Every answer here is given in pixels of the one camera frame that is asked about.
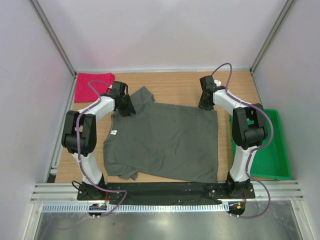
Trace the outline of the grey t shirt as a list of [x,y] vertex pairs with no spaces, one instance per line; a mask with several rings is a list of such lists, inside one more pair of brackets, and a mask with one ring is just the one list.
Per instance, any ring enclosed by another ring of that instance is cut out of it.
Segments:
[[115,112],[103,144],[109,176],[215,183],[218,180],[218,114],[215,110],[156,102],[141,87],[131,95],[135,113]]

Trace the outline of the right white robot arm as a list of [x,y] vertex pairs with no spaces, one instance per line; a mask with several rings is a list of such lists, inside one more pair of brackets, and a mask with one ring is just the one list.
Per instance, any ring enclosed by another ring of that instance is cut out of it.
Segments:
[[250,187],[250,170],[256,151],[268,137],[267,119],[261,104],[245,102],[226,90],[213,76],[199,79],[202,94],[198,106],[222,107],[232,117],[232,139],[236,145],[232,167],[223,189],[231,198],[241,198]]

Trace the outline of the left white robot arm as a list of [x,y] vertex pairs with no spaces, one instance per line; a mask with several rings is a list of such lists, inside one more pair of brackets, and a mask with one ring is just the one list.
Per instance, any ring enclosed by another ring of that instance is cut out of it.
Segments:
[[111,112],[117,111],[122,117],[129,117],[136,111],[126,83],[114,81],[107,84],[93,80],[88,86],[97,95],[97,100],[81,110],[66,113],[61,145],[75,158],[82,174],[77,199],[101,200],[113,191],[107,190],[95,156],[97,122]]

